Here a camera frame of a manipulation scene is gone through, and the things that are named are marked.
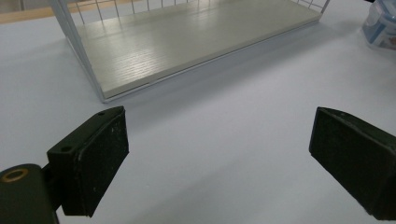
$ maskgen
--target gold circular ring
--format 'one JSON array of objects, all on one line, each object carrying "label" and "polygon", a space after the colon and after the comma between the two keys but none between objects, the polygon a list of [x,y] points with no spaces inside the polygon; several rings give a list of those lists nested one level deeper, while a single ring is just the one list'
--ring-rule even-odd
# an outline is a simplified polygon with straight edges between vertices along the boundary
[{"label": "gold circular ring", "polygon": [[29,170],[26,168],[20,168],[16,170],[9,171],[5,175],[1,177],[1,181],[5,183],[14,182],[24,178],[29,173]]}]

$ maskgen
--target brown surface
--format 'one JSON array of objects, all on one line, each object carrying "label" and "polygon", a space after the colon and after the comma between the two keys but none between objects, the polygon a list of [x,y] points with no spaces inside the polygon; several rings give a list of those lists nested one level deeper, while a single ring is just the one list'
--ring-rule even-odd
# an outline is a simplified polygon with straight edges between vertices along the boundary
[{"label": "brown surface", "polygon": [[[87,4],[89,2],[94,2],[94,1],[85,1],[83,4]],[[125,4],[125,3],[131,3],[131,0],[118,0],[117,1],[117,4]],[[100,7],[114,7],[114,3],[112,3],[112,2],[101,3]],[[81,11],[92,10],[92,9],[96,9],[96,5],[89,5],[89,6],[80,8]],[[73,7],[73,8],[70,8],[70,12],[78,12],[78,10],[75,7]],[[2,13],[2,14],[0,14],[0,24],[11,23],[11,22],[16,22],[16,21],[29,21],[29,20],[46,18],[46,17],[51,17],[51,16],[53,16],[53,12],[50,7]]]}]

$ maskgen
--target tabletop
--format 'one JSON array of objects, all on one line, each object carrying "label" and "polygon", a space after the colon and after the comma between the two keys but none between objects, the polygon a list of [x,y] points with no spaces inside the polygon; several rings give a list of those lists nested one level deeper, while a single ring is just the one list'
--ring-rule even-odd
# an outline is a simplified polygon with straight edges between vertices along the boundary
[{"label": "tabletop", "polygon": [[374,223],[308,151],[318,106],[396,134],[396,57],[361,33],[370,4],[100,103],[54,18],[0,25],[0,170],[124,105],[131,153],[92,218],[61,223]]}]

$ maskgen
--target wooden board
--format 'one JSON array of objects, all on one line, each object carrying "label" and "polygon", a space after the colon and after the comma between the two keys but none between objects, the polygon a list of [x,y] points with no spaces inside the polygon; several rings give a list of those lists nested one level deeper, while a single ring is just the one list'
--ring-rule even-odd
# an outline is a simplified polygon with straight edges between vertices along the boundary
[{"label": "wooden board", "polygon": [[105,98],[313,21],[290,0],[199,0],[80,25]]}]

